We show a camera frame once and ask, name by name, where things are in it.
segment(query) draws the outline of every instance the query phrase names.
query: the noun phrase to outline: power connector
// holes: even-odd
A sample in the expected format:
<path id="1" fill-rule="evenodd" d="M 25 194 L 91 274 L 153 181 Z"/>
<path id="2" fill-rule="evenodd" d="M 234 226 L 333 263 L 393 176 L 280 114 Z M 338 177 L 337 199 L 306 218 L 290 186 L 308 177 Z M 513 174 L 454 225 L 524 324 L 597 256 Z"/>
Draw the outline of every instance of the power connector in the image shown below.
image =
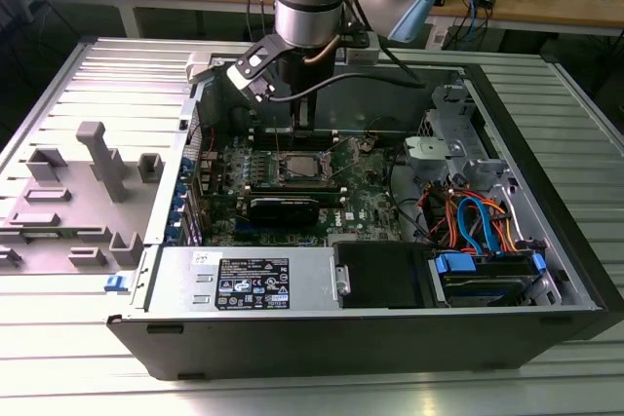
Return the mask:
<path id="1" fill-rule="evenodd" d="M 496 0 L 475 0 L 477 8 L 483 7 L 484 9 L 491 10 L 494 8 Z"/>

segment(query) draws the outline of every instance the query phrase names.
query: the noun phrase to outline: metal table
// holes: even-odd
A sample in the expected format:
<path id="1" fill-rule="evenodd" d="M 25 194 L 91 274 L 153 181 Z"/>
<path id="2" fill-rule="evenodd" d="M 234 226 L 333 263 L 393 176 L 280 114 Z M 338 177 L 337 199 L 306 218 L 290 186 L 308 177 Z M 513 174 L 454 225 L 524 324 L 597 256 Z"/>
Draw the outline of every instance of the metal table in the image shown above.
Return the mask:
<path id="1" fill-rule="evenodd" d="M 168 112 L 186 93 L 191 52 L 247 44 L 100 39 L 79 45 L 0 155 L 0 217 L 37 145 L 74 151 L 87 109 L 135 161 L 137 138 L 166 146 Z M 427 62 L 457 53 L 406 52 Z M 540 57 L 462 54 L 480 64 L 613 281 L 624 292 L 622 136 L 557 64 Z M 567 342 L 518 370 L 213 382 L 161 382 L 105 328 L 123 294 L 107 275 L 0 277 L 0 408 L 20 414 L 570 414 L 624 410 L 624 324 L 589 342 Z"/>

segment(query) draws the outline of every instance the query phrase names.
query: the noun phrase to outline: motherboard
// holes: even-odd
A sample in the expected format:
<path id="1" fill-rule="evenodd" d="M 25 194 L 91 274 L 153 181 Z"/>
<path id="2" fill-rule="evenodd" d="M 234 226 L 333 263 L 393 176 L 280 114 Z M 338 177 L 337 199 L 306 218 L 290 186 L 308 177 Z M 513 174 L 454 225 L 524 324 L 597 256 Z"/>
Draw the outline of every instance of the motherboard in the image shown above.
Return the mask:
<path id="1" fill-rule="evenodd" d="M 384 149 L 374 137 L 222 138 L 198 172 L 205 246 L 331 246 L 399 241 Z"/>

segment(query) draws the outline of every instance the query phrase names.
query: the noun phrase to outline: white label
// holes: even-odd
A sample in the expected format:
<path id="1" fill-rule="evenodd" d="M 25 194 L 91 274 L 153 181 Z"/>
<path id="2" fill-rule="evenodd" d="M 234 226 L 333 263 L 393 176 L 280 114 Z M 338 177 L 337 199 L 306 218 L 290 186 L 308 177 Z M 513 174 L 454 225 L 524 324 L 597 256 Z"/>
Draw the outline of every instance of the white label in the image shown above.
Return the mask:
<path id="1" fill-rule="evenodd" d="M 223 252 L 193 252 L 193 265 L 217 265 L 223 258 Z"/>

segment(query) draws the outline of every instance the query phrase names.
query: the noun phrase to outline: circuit board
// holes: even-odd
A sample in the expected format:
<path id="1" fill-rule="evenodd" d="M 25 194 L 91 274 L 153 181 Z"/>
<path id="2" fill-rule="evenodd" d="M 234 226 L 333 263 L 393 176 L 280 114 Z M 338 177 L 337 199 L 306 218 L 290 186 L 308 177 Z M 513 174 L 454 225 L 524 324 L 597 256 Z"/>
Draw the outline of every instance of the circuit board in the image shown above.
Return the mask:
<path id="1" fill-rule="evenodd" d="M 399 241 L 398 213 L 386 194 L 383 150 L 364 135 L 334 140 L 323 151 L 279 151 L 233 138 L 205 155 L 200 172 L 205 245 Z M 318 219 L 306 226 L 258 226 L 250 220 L 252 203 L 277 198 L 318 205 Z"/>

